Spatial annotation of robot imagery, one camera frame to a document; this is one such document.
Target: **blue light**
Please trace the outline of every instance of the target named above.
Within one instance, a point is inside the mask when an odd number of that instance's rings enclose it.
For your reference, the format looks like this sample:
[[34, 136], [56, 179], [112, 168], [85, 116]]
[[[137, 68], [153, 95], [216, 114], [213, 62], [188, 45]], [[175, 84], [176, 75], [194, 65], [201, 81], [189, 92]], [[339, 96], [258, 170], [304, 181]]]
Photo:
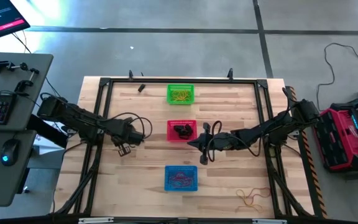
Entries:
[[356, 119], [354, 118], [354, 115], [352, 115], [352, 119], [353, 119], [353, 123], [354, 123], [354, 125], [356, 126], [356, 128], [358, 129], [358, 124], [357, 124], [357, 122], [356, 122]]

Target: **blue basket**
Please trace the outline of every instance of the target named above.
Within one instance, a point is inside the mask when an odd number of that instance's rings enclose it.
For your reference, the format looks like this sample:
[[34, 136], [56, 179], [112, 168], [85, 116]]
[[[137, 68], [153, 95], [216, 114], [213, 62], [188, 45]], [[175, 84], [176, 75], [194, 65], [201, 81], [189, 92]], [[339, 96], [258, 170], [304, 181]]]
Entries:
[[165, 166], [166, 191], [197, 191], [196, 166]]

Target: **concrete floor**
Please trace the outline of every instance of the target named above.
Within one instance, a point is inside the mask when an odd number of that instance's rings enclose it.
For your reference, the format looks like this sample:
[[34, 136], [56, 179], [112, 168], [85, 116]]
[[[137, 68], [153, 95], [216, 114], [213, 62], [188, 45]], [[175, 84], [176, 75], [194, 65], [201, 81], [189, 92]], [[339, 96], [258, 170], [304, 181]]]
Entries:
[[[252, 0], [12, 0], [32, 26], [82, 28], [260, 28]], [[358, 30], [358, 0], [259, 0], [265, 30]], [[59, 93], [76, 102], [85, 75], [135, 75], [266, 78], [259, 34], [133, 32], [32, 32], [27, 45], [53, 54], [48, 74]], [[266, 35], [274, 78], [284, 78], [298, 98], [316, 102], [316, 85], [330, 82], [323, 49], [331, 42], [352, 45], [358, 34]], [[0, 52], [23, 52], [13, 36], [0, 38]], [[358, 59], [347, 49], [328, 49], [336, 82], [320, 91], [322, 108], [357, 96]], [[43, 91], [51, 91], [45, 85]], [[326, 172], [309, 133], [314, 163], [330, 218], [358, 221], [358, 180]], [[34, 170], [27, 185], [34, 194], [18, 195], [0, 208], [0, 217], [46, 214], [57, 181], [55, 170]]]

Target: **wooden tabletop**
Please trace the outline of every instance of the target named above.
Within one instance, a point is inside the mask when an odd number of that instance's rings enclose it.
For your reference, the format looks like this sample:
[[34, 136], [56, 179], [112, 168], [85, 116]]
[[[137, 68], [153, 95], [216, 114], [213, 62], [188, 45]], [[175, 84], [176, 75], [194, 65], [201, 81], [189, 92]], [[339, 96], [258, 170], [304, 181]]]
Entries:
[[[78, 106], [93, 111], [100, 77], [85, 77]], [[248, 195], [253, 188], [269, 187], [265, 156], [254, 157], [248, 150], [216, 151], [215, 162], [200, 164], [200, 152], [185, 142], [168, 142], [167, 120], [195, 119], [198, 134], [202, 125], [223, 123], [224, 132], [251, 128], [259, 124], [254, 87], [246, 84], [195, 84], [195, 103], [169, 105], [167, 84], [148, 83], [142, 93], [140, 83], [115, 83], [111, 97], [109, 118], [123, 112], [133, 112], [151, 120], [153, 134], [129, 155], [119, 157], [109, 137], [104, 138], [101, 164], [93, 202], [92, 216], [115, 217], [208, 217], [208, 218], [273, 218], [271, 197], [255, 197], [254, 204], [262, 210], [244, 207], [236, 195], [241, 189]], [[287, 107], [282, 92], [282, 79], [268, 79], [268, 89], [276, 115]], [[106, 92], [102, 99], [103, 112]], [[135, 124], [141, 130], [140, 123]], [[145, 123], [146, 133], [150, 128]], [[77, 136], [68, 147], [77, 144]], [[299, 150], [296, 141], [288, 145]], [[73, 193], [80, 179], [85, 145], [66, 153], [58, 179], [55, 200], [59, 209]], [[252, 145], [253, 151], [258, 144]], [[282, 147], [282, 159], [288, 188], [306, 211], [313, 213], [302, 160], [293, 151]], [[195, 165], [198, 167], [198, 191], [164, 191], [166, 165]], [[283, 197], [277, 187], [280, 208]], [[254, 193], [266, 194], [256, 190]]]

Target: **red basket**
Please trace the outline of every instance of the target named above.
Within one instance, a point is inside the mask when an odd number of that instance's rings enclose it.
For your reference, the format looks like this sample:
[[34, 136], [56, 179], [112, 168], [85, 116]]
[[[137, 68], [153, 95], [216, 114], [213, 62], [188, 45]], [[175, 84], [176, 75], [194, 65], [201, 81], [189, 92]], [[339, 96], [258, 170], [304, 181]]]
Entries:
[[[190, 125], [193, 134], [189, 139], [179, 138], [179, 134], [173, 129], [175, 125]], [[167, 141], [171, 142], [188, 142], [197, 138], [197, 121], [196, 120], [172, 120], [167, 121]]]

